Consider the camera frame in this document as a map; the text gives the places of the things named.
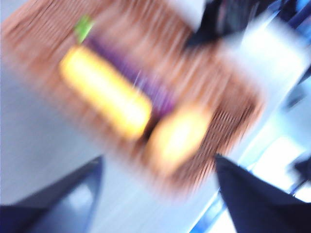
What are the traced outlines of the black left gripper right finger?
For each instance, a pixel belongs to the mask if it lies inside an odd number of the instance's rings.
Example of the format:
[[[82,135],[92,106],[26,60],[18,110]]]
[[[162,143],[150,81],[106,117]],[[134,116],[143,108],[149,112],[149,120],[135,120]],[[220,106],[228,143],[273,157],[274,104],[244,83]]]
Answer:
[[[221,196],[239,233],[309,233],[311,204],[215,155]]]

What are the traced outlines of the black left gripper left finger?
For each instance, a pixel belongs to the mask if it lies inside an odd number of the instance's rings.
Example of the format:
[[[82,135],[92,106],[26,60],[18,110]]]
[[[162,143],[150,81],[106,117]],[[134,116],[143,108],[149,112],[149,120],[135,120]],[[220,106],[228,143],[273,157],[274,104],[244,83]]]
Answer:
[[[2,233],[86,233],[97,209],[103,179],[98,156],[55,183],[0,206]]]

